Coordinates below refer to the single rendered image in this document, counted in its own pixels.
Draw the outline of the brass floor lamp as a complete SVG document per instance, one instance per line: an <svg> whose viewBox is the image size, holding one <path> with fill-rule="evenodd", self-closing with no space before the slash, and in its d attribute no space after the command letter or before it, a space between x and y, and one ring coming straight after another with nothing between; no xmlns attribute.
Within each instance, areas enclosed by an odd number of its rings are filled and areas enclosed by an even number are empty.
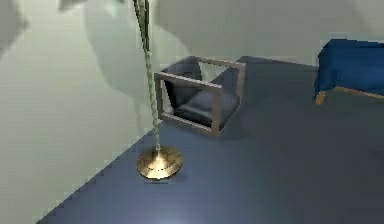
<svg viewBox="0 0 384 224"><path fill-rule="evenodd" d="M182 156L179 151L172 147L161 146L159 135L159 116L156 100L155 78L152 70L150 35L149 35L149 0L132 0L137 18L144 61L146 67L147 85L151 107L153 136L155 144L153 147L143 151L137 160L137 170L145 178L150 180L168 179L175 175L182 166Z"/></svg>

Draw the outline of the blue sofa with wooden legs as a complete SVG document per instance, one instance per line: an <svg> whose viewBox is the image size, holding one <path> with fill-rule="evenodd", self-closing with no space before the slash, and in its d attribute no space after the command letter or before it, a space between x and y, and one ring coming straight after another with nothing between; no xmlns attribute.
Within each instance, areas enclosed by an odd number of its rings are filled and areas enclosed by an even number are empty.
<svg viewBox="0 0 384 224"><path fill-rule="evenodd" d="M318 64L313 95L317 104L335 88L384 98L384 43L331 39L319 52Z"/></svg>

